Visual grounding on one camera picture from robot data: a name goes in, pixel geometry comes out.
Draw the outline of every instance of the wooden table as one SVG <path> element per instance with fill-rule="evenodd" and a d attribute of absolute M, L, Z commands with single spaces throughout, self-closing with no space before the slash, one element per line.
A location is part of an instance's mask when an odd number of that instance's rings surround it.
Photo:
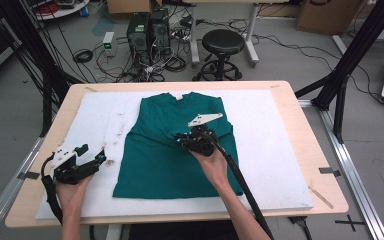
<path fill-rule="evenodd" d="M 342 213 L 348 204 L 333 174 L 321 174 L 319 168 L 329 167 L 316 137 L 295 97 L 289 83 L 285 81 L 238 81 L 238 82 L 164 82 L 164 83 L 111 83 L 79 84 L 70 88 L 30 171 L 40 172 L 42 163 L 62 144 L 73 122 L 85 93 L 89 92 L 139 92 L 176 90 L 270 90 L 279 114 L 283 119 L 290 143 L 308 186 L 314 208 L 305 211 L 265 212 L 265 216 L 297 216 L 312 214 Z M 7 218 L 8 227 L 39 227 L 59 225 L 55 220 L 37 220 L 36 212 L 44 196 L 39 179 L 26 179 Z M 165 221 L 193 221 L 227 219 L 223 214 L 179 214 L 169 216 L 128 216 L 83 219 L 83 224 L 113 224 Z"/>
<path fill-rule="evenodd" d="M 205 3 L 248 3 L 250 4 L 250 12 L 249 12 L 249 23 L 247 33 L 244 35 L 245 38 L 245 48 L 247 49 L 251 61 L 252 66 L 255 67 L 257 63 L 260 61 L 258 55 L 255 51 L 254 45 L 251 41 L 251 37 L 254 31 L 254 24 L 258 14 L 259 3 L 283 3 L 287 2 L 287 0 L 185 0 L 184 2 L 191 3 L 193 6 L 197 4 L 205 4 Z M 192 65 L 196 65 L 199 63 L 199 53 L 198 53 L 198 45 L 196 40 L 196 13 L 194 8 L 191 8 L 191 16 L 192 16 L 192 26 L 191 26 L 191 34 L 190 34 L 190 48 L 191 48 L 191 58 Z"/>

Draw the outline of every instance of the white sheet of paper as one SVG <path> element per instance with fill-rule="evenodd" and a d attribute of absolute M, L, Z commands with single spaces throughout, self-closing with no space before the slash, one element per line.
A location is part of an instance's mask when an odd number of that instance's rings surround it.
<path fill-rule="evenodd" d="M 190 92 L 170 93 L 178 96 Z M 227 119 L 233 125 L 239 167 L 262 210 L 300 210 L 313 207 L 270 91 L 194 92 L 222 98 Z M 219 197 L 173 200 L 112 197 L 123 157 L 124 141 L 136 122 L 141 99 L 160 93 L 162 92 L 106 92 L 88 93 L 84 96 L 64 146 L 74 149 L 85 143 L 89 145 L 89 151 L 78 158 L 79 165 L 94 159 L 102 147 L 105 147 L 108 160 L 101 165 L 88 186 L 83 217 L 226 212 Z M 245 196 L 240 196 L 240 199 L 251 209 Z M 54 218 L 45 197 L 36 218 Z"/>

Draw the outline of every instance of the green shirt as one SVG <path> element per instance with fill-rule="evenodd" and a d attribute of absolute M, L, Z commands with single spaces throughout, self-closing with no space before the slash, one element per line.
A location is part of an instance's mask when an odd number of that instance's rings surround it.
<path fill-rule="evenodd" d="M 118 183 L 113 197 L 175 199 L 215 197 L 217 191 L 205 177 L 198 161 L 176 143 L 176 133 L 190 131 L 188 122 L 198 114 L 222 113 L 207 123 L 219 137 L 226 152 L 237 161 L 233 126 L 227 121 L 221 98 L 191 92 L 177 100 L 169 93 L 144 98 L 138 119 L 127 134 Z M 236 192 L 242 190 L 233 173 L 229 182 Z"/>

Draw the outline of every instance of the stool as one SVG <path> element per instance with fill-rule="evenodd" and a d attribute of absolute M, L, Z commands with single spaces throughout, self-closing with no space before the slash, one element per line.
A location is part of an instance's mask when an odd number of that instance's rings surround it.
<path fill-rule="evenodd" d="M 199 81 L 201 77 L 207 81 L 222 81 L 223 77 L 231 81 L 242 78 L 239 69 L 229 62 L 230 56 L 240 53 L 245 47 L 245 40 L 241 35 L 226 29 L 213 30 L 204 35 L 202 45 L 211 54 L 205 58 L 207 63 L 202 66 L 201 71 L 192 78 L 192 81 Z M 218 60 L 208 62 L 213 54 Z M 234 71 L 233 77 L 226 75 L 232 71 Z"/>

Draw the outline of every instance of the human hand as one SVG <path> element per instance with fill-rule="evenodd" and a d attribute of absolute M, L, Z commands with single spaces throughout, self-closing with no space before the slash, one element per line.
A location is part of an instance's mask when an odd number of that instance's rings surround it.
<path fill-rule="evenodd" d="M 81 180 L 76 185 L 57 183 L 57 195 L 64 215 L 76 214 L 80 216 L 86 188 L 92 177 L 93 175 Z"/>
<path fill-rule="evenodd" d="M 226 159 L 217 148 L 208 157 L 197 152 L 189 152 L 198 160 L 205 176 L 216 189 L 229 184 Z"/>

